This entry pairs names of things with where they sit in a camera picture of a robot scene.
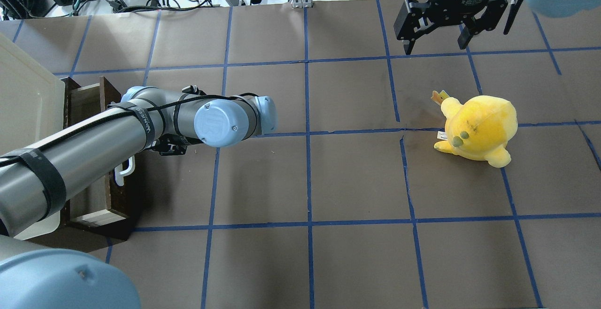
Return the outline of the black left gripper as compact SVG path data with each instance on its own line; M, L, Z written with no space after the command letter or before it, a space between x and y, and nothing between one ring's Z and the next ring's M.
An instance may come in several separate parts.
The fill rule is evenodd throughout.
M193 143L189 138L177 134L164 134L150 146L151 151L159 155L184 155L187 147Z

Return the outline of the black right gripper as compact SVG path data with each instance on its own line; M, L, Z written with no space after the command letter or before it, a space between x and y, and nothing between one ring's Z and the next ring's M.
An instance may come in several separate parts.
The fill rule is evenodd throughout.
M403 43L404 54L410 55L418 38L441 26L444 20L442 15L463 17L475 14L485 7L480 18L469 16L463 21L458 46L464 50L474 36L497 27L507 6L507 0L404 0L393 23L393 31L396 39Z

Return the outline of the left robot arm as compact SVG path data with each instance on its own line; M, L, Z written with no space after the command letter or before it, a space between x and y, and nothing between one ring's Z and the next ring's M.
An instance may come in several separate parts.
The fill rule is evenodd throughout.
M138 291L120 269L16 235L141 151L175 155L196 144L230 147L277 127L269 96L134 86L100 114L2 155L1 307L139 309Z

